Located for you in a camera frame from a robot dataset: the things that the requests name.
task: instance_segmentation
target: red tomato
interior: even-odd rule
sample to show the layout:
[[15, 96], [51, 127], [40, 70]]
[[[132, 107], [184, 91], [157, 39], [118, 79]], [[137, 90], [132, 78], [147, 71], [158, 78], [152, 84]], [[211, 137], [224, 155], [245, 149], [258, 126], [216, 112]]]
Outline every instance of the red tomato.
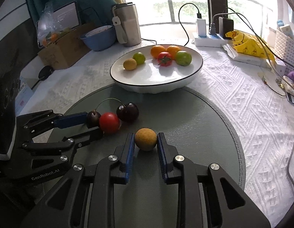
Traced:
[[120, 120], [112, 112], [106, 112], [99, 118], [99, 127], [107, 134], [114, 134], [120, 128]]
[[172, 64], [172, 55], [165, 51], [161, 52], [158, 55], [158, 62], [161, 66], [170, 66]]

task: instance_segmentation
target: yellow plastic bag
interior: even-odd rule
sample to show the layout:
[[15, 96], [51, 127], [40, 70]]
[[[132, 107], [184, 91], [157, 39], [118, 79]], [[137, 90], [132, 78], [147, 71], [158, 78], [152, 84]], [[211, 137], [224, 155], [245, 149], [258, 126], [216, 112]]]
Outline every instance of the yellow plastic bag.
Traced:
[[[228, 32], [226, 36], [233, 39], [233, 47], [238, 53], [267, 59], [266, 53], [256, 36], [242, 31]], [[273, 54], [267, 48], [266, 51], [269, 55], [269, 59], [274, 60]]]

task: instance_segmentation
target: fruit plate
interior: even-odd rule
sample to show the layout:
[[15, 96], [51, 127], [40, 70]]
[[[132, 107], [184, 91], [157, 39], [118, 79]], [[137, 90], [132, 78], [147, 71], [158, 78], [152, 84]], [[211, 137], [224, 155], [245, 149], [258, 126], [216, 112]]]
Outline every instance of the fruit plate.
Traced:
[[[110, 75], [114, 82], [120, 87], [137, 93], [160, 93], [170, 92], [176, 88], [184, 87], [196, 78], [198, 71], [203, 65], [201, 55], [195, 50], [178, 45], [181, 50], [187, 51], [192, 56], [189, 66], [177, 65], [172, 61], [168, 67], [159, 66], [157, 59], [154, 59], [150, 50], [154, 45], [145, 46], [126, 53], [117, 59], [110, 69]], [[132, 58], [137, 53], [142, 52], [146, 61], [138, 65], [136, 69], [127, 71], [123, 67], [125, 60]]]

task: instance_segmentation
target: textured tablecloth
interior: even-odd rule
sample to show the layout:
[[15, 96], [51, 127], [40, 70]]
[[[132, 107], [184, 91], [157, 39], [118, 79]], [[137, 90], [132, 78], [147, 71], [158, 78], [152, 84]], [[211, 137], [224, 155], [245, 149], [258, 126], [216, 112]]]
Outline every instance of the textured tablecloth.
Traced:
[[[183, 45], [185, 39], [159, 40], [158, 44]], [[53, 109], [64, 113], [75, 102], [98, 88], [113, 83], [110, 67], [135, 48], [115, 44], [101, 52], [89, 52], [72, 67], [55, 71], [43, 81], [21, 114]], [[241, 140], [246, 160], [245, 192], [274, 227], [294, 201], [286, 166], [294, 143], [294, 107], [265, 86], [281, 90], [268, 69], [231, 60], [221, 48], [187, 45], [198, 51], [204, 65], [188, 87], [211, 99], [228, 117]], [[50, 131], [35, 138], [46, 142]]]

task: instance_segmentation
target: blue bowl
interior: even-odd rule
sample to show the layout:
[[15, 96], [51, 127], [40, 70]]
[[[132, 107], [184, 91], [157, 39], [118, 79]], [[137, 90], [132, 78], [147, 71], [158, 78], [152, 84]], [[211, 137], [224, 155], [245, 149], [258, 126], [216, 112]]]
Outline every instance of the blue bowl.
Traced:
[[116, 41], [114, 26], [102, 26], [96, 28], [80, 37], [85, 45], [94, 51], [101, 51], [109, 48]]

